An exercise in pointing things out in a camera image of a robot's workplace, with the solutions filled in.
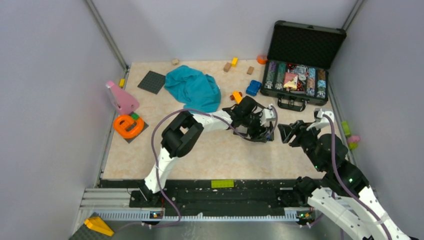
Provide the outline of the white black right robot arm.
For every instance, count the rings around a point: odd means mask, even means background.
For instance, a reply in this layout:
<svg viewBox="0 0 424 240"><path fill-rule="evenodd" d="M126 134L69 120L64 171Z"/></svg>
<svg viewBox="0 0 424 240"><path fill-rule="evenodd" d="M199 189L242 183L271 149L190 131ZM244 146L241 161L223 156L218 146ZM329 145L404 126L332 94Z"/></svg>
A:
<svg viewBox="0 0 424 240"><path fill-rule="evenodd" d="M315 169L324 172L320 182L308 177L296 181L293 200L315 208L355 240L410 240L382 207L362 171L346 160L347 147L335 134L328 115L305 123L279 124L282 142L300 147Z"/></svg>

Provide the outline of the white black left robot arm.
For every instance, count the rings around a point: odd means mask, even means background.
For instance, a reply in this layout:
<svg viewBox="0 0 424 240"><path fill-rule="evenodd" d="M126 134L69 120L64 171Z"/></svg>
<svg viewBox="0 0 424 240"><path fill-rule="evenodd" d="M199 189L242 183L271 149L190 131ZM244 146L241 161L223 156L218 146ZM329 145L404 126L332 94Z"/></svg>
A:
<svg viewBox="0 0 424 240"><path fill-rule="evenodd" d="M180 109L168 116L175 118L163 130L160 151L153 152L155 164L139 188L141 200L149 207L160 202L160 193L177 161L186 156L204 132L233 130L239 137L253 143L271 140L278 122L276 108L263 106L252 97L221 110L206 113L193 108Z"/></svg>

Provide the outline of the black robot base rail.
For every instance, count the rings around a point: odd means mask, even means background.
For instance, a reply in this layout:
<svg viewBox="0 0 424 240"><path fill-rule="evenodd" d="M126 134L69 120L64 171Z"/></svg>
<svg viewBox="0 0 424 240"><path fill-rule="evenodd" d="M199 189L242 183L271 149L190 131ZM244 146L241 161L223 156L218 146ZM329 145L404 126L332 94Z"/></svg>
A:
<svg viewBox="0 0 424 240"><path fill-rule="evenodd" d="M155 208L165 217L282 217L295 210L305 216L313 208L295 190L294 179L237 179L232 187L212 186L211 180L168 180L164 194L131 192L129 207Z"/></svg>

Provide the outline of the teal garment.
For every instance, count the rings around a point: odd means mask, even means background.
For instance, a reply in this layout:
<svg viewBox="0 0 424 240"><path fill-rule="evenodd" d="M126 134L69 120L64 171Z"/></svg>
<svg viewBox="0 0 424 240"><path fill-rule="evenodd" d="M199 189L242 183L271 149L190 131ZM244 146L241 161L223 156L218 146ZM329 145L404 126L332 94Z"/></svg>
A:
<svg viewBox="0 0 424 240"><path fill-rule="evenodd" d="M212 113L218 110L222 100L215 78L187 65L168 72L164 88L175 100L184 104L185 109Z"/></svg>

